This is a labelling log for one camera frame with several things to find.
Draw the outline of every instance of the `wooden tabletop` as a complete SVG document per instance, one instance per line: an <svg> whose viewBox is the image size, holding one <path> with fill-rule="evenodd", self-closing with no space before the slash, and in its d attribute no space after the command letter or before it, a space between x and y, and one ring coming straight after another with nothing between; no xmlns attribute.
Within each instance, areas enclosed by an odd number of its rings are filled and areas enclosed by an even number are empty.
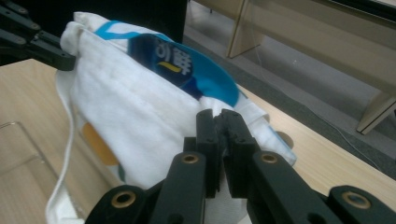
<svg viewBox="0 0 396 224"><path fill-rule="evenodd" d="M69 126L54 74L34 60L0 67L0 218L6 223L44 223L44 206L62 168ZM294 168L312 189L327 195L331 187L351 185L396 210L396 181L243 91L270 114L276 131L291 137L298 157ZM118 184L80 134L66 181L82 217Z"/></svg>

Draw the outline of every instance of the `white fabric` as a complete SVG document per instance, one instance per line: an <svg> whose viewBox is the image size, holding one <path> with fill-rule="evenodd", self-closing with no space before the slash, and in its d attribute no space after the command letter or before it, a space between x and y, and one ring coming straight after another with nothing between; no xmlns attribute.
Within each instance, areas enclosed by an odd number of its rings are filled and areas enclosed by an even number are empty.
<svg viewBox="0 0 396 224"><path fill-rule="evenodd" d="M73 102L113 150L125 170L126 183L148 189L166 177L173 157L182 151L184 137L196 135L198 112L212 108L217 115L222 108L232 108L208 97L196 101L127 56L126 40L105 41L92 33L106 21L98 15L79 12L75 21L67 25L61 45L78 60L74 71L57 73L58 86L62 86L59 93L61 98ZM129 24L119 25L118 29L153 33ZM268 114L242 98L242 94L240 97L242 100L234 109L243 116L261 148L275 151L294 164L295 155L272 131L266 120ZM72 111L70 102L64 106ZM69 113L68 116L74 128L74 117ZM56 199L62 197L62 191L54 191L47 209L50 224L64 223L61 219L69 215L70 220L75 218L71 213L64 213L64 217L52 214L59 213ZM234 224L246 213L246 201L231 199L223 176L220 193L215 199L206 200L205 224Z"/></svg>

